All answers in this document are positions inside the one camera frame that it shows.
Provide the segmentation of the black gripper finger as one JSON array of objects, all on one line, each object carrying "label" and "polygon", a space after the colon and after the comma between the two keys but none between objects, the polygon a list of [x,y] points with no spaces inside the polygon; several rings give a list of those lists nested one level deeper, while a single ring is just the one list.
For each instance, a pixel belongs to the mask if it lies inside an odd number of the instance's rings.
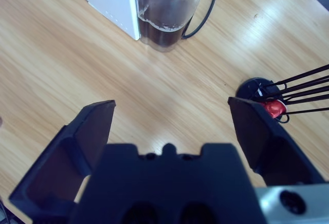
[{"label": "black gripper finger", "polygon": [[237,140],[267,186],[318,184],[324,178],[288,132],[259,103],[228,99]]},{"label": "black gripper finger", "polygon": [[87,105],[63,126],[9,196],[31,219],[68,219],[84,178],[107,144],[116,103]]}]

